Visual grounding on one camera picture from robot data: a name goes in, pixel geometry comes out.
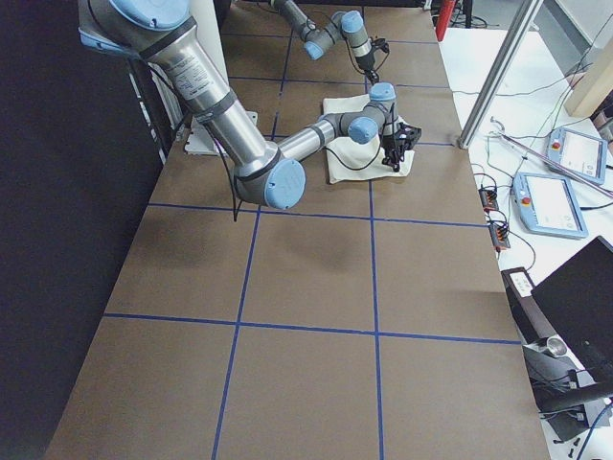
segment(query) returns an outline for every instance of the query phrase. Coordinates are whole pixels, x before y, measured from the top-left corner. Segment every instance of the red object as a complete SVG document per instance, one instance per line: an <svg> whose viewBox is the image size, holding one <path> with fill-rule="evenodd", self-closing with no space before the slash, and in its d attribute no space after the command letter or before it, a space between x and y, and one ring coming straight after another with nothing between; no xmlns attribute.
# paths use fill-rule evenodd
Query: red object
<svg viewBox="0 0 613 460"><path fill-rule="evenodd" d="M456 7L456 0L443 0L441 3L441 12L439 12L439 20L437 21L437 39L443 41L444 33L447 31L449 19L453 9Z"/></svg>

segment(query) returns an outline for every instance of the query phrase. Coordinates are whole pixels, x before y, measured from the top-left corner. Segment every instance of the gray robotic arm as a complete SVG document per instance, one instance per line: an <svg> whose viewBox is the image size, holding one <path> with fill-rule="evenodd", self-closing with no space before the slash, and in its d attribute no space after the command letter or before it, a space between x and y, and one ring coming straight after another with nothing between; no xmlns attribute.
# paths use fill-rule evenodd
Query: gray robotic arm
<svg viewBox="0 0 613 460"><path fill-rule="evenodd" d="M158 64L234 162L233 186L245 201L289 208L305 189L300 159L338 136L365 143L380 131L384 144L385 132L397 133L394 103L387 94L394 88L380 83L361 112L329 115L279 145L266 141L197 41L188 3L79 0L81 41L97 51Z"/></svg>
<svg viewBox="0 0 613 460"><path fill-rule="evenodd" d="M303 40L305 50L313 60L323 56L338 41L347 40L355 62L370 83L379 82L375 69L375 52L381 50L389 54L390 48L385 38L369 38L358 11L338 11L324 29L318 29L293 0L270 0L270 6L279 12Z"/></svg>

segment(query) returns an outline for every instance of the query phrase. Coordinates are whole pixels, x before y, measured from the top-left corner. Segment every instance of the towel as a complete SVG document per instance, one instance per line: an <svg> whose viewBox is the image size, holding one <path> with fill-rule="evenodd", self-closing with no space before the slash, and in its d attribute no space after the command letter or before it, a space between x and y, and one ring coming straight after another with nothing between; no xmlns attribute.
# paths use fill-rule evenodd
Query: towel
<svg viewBox="0 0 613 460"><path fill-rule="evenodd" d="M362 110L370 101L368 94L354 98L324 99L324 113L356 112ZM360 145L349 137L339 137L329 142L326 147L333 150L347 166L361 168L375 156L376 148L379 147L379 137L375 136L368 144ZM408 150L404 154L404 161L400 163L400 171L394 172L389 166L381 163L385 157L384 150L379 147L376 160L368 168L361 171L352 171L345 168L336 157L326 150L328 155L329 183L335 184L342 180L369 180L378 177L405 177L411 171L415 152Z"/></svg>

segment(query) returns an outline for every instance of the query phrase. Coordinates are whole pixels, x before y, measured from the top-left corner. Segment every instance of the black monitor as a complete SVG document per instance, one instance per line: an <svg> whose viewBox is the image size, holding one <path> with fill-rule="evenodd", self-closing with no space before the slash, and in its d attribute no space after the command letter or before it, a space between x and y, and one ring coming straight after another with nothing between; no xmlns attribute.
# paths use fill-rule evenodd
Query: black monitor
<svg viewBox="0 0 613 460"><path fill-rule="evenodd" d="M533 289L533 298L595 381L613 380L613 246L603 237Z"/></svg>

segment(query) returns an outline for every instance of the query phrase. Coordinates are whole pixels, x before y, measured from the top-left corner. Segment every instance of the brown table surface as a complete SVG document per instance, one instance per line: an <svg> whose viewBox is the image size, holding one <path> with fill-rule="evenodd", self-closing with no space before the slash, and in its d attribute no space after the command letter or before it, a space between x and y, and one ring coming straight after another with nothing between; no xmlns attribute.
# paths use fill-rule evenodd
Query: brown table surface
<svg viewBox="0 0 613 460"><path fill-rule="evenodd" d="M47 459L549 458L430 14L362 12L423 128L410 175L331 186L317 153L296 207L234 223L218 158L177 144ZM367 88L254 4L222 42L272 139Z"/></svg>

